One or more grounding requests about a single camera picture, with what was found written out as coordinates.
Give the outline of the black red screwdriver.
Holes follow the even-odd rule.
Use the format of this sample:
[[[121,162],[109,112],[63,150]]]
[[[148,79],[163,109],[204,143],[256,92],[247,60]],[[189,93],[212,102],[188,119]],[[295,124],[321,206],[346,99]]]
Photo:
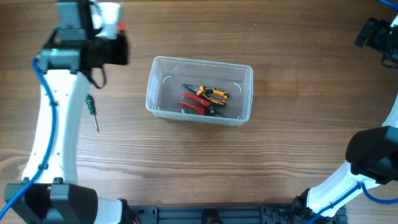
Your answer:
[[[118,23],[118,30],[120,30],[120,31],[126,30],[126,23],[124,21],[120,21]]]

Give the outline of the green handle screwdriver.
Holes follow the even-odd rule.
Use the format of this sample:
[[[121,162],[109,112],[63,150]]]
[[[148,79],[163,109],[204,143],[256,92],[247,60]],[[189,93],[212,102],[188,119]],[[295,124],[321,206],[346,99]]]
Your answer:
[[[97,119],[96,119],[96,107],[95,107],[94,98],[90,94],[88,94],[86,96],[86,100],[85,101],[86,101],[86,105],[87,105],[87,107],[88,107],[88,109],[90,111],[90,115],[92,115],[92,117],[93,117],[93,121],[94,121],[94,124],[95,124],[96,131],[99,133],[100,129],[99,129],[98,122],[97,122]]]

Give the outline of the orange black needle-nose pliers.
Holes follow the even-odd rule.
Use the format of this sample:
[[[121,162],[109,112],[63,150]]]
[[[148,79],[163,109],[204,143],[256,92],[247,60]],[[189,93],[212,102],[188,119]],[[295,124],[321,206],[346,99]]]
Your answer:
[[[212,105],[225,107],[226,106],[225,99],[229,98],[229,93],[222,89],[219,89],[219,88],[207,88],[203,85],[195,86],[195,85],[189,85],[189,84],[182,84],[182,86],[185,87],[186,89],[194,92],[194,94],[196,94],[196,96],[199,96],[200,98],[203,98],[203,99],[209,101]],[[216,98],[213,98],[212,95],[222,96],[223,100],[218,100]]]

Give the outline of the red handle wire stripper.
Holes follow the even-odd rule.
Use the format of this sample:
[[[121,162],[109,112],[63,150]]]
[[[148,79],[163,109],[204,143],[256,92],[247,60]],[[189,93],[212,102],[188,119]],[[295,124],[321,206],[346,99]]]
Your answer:
[[[202,116],[222,117],[222,114],[217,111],[209,101],[191,93],[184,93],[182,96],[185,99],[194,101],[196,103],[193,104],[186,101],[180,101],[178,104],[184,109],[189,109]]]

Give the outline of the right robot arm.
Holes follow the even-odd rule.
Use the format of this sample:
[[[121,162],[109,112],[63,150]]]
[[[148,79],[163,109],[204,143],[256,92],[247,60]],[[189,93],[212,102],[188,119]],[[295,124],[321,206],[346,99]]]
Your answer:
[[[383,67],[397,69],[397,20],[373,17],[365,23],[355,40],[358,47],[368,46],[382,54]],[[373,202],[391,205],[397,199],[379,199],[369,189],[397,180],[397,105],[380,128],[356,133],[350,140],[345,161],[327,180],[295,197],[290,219],[304,223],[330,222],[338,210],[359,194]]]

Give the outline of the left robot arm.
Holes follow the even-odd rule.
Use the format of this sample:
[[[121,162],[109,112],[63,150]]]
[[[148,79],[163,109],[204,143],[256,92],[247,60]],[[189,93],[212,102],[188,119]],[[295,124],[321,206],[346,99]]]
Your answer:
[[[34,145],[18,184],[8,184],[2,213],[26,223],[130,223],[124,199],[106,199],[78,185],[76,148],[81,113],[95,68],[126,65],[128,44],[121,5],[59,1],[59,22],[32,61],[40,82]]]

